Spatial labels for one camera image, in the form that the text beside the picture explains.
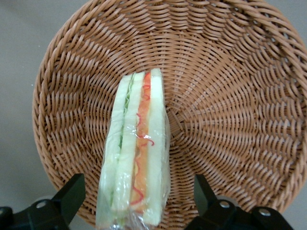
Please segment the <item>metal screw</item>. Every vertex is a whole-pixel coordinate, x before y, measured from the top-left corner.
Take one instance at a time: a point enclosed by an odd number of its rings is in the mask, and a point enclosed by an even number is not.
[[[36,205],[36,208],[41,208],[43,206],[46,205],[46,201],[42,201],[42,202],[39,202],[37,205]]]
[[[220,206],[223,207],[223,208],[229,208],[230,207],[230,205],[227,201],[221,201]]]
[[[261,209],[259,209],[259,212],[260,212],[261,215],[263,215],[265,217],[271,216],[271,213],[267,209],[261,208]]]

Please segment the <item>gray tabletop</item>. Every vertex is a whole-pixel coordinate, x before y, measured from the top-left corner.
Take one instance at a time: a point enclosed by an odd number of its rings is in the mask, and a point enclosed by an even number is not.
[[[55,33],[86,0],[0,1],[0,206],[21,211],[55,194],[34,143],[35,78]],[[290,20],[307,44],[306,0],[267,0]],[[307,224],[307,186],[283,214],[295,230]],[[93,230],[78,216],[72,230]]]

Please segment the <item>rattan weave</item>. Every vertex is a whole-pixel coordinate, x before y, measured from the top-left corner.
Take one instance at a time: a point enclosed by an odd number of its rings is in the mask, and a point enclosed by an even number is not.
[[[85,173],[94,224],[107,127],[125,74],[161,68],[171,194],[160,229],[197,215],[194,174],[244,210],[284,211],[307,177],[307,52],[262,0],[93,0],[51,41],[33,99],[37,149],[60,188]]]

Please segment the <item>wrapped sandwich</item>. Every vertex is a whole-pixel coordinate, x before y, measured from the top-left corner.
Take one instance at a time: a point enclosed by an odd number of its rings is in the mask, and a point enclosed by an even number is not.
[[[124,76],[106,139],[96,228],[149,229],[170,191],[169,123],[160,69]]]

